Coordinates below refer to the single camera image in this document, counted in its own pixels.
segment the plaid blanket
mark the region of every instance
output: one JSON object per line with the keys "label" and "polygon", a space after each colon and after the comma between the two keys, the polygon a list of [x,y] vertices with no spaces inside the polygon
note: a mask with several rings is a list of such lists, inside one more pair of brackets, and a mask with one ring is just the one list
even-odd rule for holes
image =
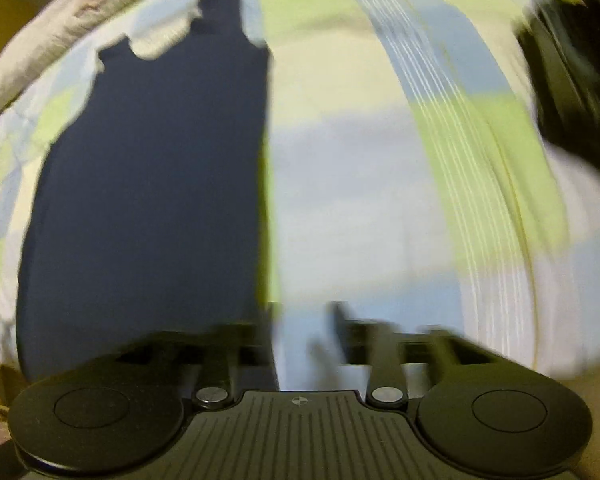
{"label": "plaid blanket", "polygon": [[[196,1],[119,14],[0,116],[1,361],[17,365],[40,168],[90,95],[97,51],[126,35],[159,56]],[[337,366],[329,300],[405,331],[448,326],[545,373],[600,356],[600,177],[539,139],[513,33],[531,1],[242,0],[245,34],[274,58],[268,295],[283,388],[364,388]]]}

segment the black object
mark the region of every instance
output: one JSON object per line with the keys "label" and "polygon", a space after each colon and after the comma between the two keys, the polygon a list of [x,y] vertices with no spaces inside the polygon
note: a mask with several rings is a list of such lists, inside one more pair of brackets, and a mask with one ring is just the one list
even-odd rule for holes
{"label": "black object", "polygon": [[86,108],[48,153],[18,276],[29,381],[257,313],[269,51],[245,37],[240,0],[199,7],[155,60],[127,41],[102,51]]}
{"label": "black object", "polygon": [[518,41],[542,136],[600,170],[600,0],[539,2]]}
{"label": "black object", "polygon": [[[347,361],[371,365],[365,402],[279,392],[266,316],[160,333],[20,394],[4,447],[28,472],[14,478],[576,478],[591,432],[576,394],[444,330],[332,308]],[[423,398],[408,399],[404,363],[426,364]]]}

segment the navy blue fabric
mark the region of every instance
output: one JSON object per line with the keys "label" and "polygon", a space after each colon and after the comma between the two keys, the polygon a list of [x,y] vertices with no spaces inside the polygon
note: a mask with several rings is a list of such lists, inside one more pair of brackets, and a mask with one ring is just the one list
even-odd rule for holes
{"label": "navy blue fabric", "polygon": [[20,266],[20,364],[38,380],[157,330],[254,314],[269,51],[240,0],[202,0],[157,60],[100,53],[46,158]]}

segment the blanket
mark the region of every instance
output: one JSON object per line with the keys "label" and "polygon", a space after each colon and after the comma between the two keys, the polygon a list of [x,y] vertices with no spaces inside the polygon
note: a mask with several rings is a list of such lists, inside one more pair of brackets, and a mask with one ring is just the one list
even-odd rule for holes
{"label": "blanket", "polygon": [[77,40],[137,0],[53,0],[0,54],[0,112]]}
{"label": "blanket", "polygon": [[[0,115],[1,361],[17,366],[40,168],[89,98],[97,51],[126,35],[159,56],[196,2],[127,9]],[[445,325],[547,374],[600,358],[600,176],[536,131],[514,36],[532,2],[242,0],[245,34],[274,59],[267,279],[282,388],[364,389],[363,370],[338,366],[329,300],[407,332]]]}

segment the circular logo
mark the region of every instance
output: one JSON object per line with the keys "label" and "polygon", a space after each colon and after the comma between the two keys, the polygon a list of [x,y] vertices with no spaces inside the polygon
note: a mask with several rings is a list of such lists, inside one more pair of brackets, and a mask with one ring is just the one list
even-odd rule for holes
{"label": "circular logo", "polygon": [[304,406],[306,403],[309,402],[309,399],[307,399],[306,397],[298,396],[291,399],[291,402],[294,403],[296,406]]}

